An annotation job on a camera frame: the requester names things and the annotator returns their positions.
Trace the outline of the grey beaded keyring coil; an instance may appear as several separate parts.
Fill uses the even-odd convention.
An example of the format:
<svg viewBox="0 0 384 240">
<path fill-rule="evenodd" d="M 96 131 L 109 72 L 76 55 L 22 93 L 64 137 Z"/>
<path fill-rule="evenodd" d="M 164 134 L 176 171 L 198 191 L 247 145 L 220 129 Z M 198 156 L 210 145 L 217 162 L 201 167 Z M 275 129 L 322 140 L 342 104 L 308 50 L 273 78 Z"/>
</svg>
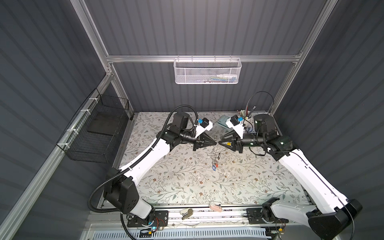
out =
<svg viewBox="0 0 384 240">
<path fill-rule="evenodd" d="M 220 145 L 214 146 L 213 150 L 210 153 L 210 157 L 212 160 L 212 165 L 215 165 L 215 163 L 219 164 L 219 160 L 221 158 Z"/>
</svg>

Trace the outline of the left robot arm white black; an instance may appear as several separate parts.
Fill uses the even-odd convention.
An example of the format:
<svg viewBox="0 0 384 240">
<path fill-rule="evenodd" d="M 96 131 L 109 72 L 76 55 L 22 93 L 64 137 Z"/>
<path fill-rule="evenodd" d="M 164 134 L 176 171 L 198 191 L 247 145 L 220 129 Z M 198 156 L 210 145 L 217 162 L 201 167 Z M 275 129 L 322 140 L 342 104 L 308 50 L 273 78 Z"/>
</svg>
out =
<svg viewBox="0 0 384 240">
<path fill-rule="evenodd" d="M 106 180 L 97 186 L 90 194 L 87 206 L 94 213 L 119 212 L 131 215 L 151 224 L 155 217 L 155 208 L 143 200 L 137 190 L 144 175 L 164 156 L 181 144 L 191 144 L 193 151 L 200 148 L 215 146 L 217 143 L 207 132 L 213 128 L 213 123 L 207 118 L 199 118 L 193 111 L 195 121 L 189 129 L 190 115 L 180 111 L 181 106 L 172 110 L 161 131 L 157 133 L 152 143 L 134 160 L 123 167 L 111 168 Z M 93 206 L 93 197 L 103 190 L 105 200 L 113 205 L 109 209 L 99 209 Z"/>
</svg>

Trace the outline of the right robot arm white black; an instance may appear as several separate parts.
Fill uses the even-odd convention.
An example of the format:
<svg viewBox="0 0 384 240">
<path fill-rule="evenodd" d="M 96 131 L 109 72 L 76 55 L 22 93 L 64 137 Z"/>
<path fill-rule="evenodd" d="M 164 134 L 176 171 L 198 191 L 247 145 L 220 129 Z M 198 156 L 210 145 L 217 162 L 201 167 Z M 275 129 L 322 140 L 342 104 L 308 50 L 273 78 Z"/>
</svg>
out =
<svg viewBox="0 0 384 240">
<path fill-rule="evenodd" d="M 334 188 L 289 136 L 279 134 L 271 115 L 258 114 L 253 120 L 254 130 L 248 133 L 243 118 L 234 115 L 226 119 L 231 131 L 222 136 L 219 144 L 239 153 L 245 147 L 261 147 L 299 181 L 312 202 L 300 207 L 272 197 L 262 205 L 263 220 L 267 223 L 281 219 L 294 221 L 311 228 L 322 240 L 332 240 L 348 226 L 354 226 L 355 217 L 363 209 L 361 203 L 349 200 Z"/>
</svg>

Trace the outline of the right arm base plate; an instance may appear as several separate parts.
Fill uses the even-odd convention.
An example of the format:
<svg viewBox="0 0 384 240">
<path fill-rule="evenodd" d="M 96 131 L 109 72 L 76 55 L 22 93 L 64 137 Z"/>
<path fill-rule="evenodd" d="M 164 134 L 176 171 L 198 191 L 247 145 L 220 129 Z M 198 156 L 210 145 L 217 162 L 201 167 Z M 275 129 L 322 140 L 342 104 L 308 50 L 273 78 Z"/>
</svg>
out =
<svg viewBox="0 0 384 240">
<path fill-rule="evenodd" d="M 278 219 L 273 213 L 265 208 L 247 208 L 246 213 L 242 214 L 243 217 L 247 218 L 249 224 L 274 224 L 282 223 L 287 224 L 289 220 Z"/>
</svg>

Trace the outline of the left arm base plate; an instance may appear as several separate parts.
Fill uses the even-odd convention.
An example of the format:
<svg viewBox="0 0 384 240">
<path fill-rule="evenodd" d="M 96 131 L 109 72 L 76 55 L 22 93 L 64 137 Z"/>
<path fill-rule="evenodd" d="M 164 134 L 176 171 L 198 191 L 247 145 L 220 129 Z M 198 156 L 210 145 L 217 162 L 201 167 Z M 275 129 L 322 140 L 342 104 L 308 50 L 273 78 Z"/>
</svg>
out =
<svg viewBox="0 0 384 240">
<path fill-rule="evenodd" d="M 151 211 L 149 215 L 141 219 L 136 215 L 127 216 L 127 227 L 166 227 L 168 225 L 169 212 L 168 211 Z"/>
</svg>

